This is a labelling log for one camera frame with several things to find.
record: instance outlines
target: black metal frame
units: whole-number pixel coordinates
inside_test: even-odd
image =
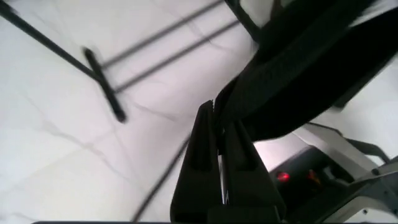
[[[109,81],[106,79],[103,69],[109,68],[110,66],[114,65],[115,63],[127,58],[131,54],[143,49],[145,46],[153,43],[153,41],[160,39],[164,35],[169,34],[175,29],[178,29],[182,25],[184,25],[186,22],[191,21],[198,16],[202,15],[203,13],[215,8],[216,6],[219,6],[221,3],[224,3],[223,0],[216,1],[212,4],[209,4],[208,6],[204,7],[203,9],[200,9],[197,12],[194,12],[193,14],[189,15],[188,17],[182,19],[181,21],[176,22],[175,24],[167,27],[166,29],[161,30],[160,32],[156,33],[155,35],[149,37],[148,39],[138,43],[137,45],[131,47],[125,52],[122,52],[121,54],[115,56],[115,58],[112,58],[111,60],[105,62],[104,64],[100,65],[94,55],[94,53],[88,49],[88,48],[83,48],[83,53],[90,64],[90,68],[86,67],[83,65],[81,62],[79,62],[76,58],[74,58],[72,55],[70,55],[68,52],[63,50],[60,46],[58,46],[56,43],[54,43],[52,40],[50,40],[48,37],[43,35],[41,32],[39,32],[37,29],[35,29],[33,26],[28,24],[25,20],[20,18],[15,10],[8,5],[7,3],[4,2],[4,0],[0,0],[0,16],[5,18],[7,21],[9,21],[11,24],[19,28],[21,31],[25,32],[27,35],[31,36],[33,39],[41,43],[44,47],[48,48],[51,50],[53,53],[57,54],[59,57],[63,58],[66,60],[68,63],[73,65],[75,68],[79,69],[81,72],[92,78],[94,81],[96,81],[100,87],[102,88],[105,97],[108,99],[108,103],[112,108],[112,111],[116,117],[116,119],[124,123],[127,121],[127,116],[122,109],[118,99],[116,98],[116,94],[124,91],[125,89],[129,88],[133,84],[136,84],[137,82],[143,80],[144,78],[148,77],[149,75],[153,74],[154,72],[158,71],[159,69],[165,67],[166,65],[170,64],[176,59],[179,59],[180,57],[184,56],[185,54],[191,52],[192,50],[195,50],[197,47],[207,43],[210,39],[216,37],[217,35],[222,34],[223,32],[229,30],[230,28],[236,26],[239,24],[239,21],[232,22],[228,24],[227,26],[221,28],[220,30],[210,34],[209,36],[203,38],[202,40],[199,40],[198,42],[194,43],[192,46],[177,52],[175,55],[171,56],[170,58],[164,60],[163,62],[158,63],[154,67],[148,69],[147,71],[144,71],[142,74],[139,74],[136,78],[133,78],[127,83],[122,84],[120,87],[116,87],[113,89],[111,85],[109,84]]]

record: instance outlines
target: red light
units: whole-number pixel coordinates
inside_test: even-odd
[[[280,173],[278,173],[277,178],[281,182],[286,182],[290,179],[290,175],[286,172],[280,172]]]

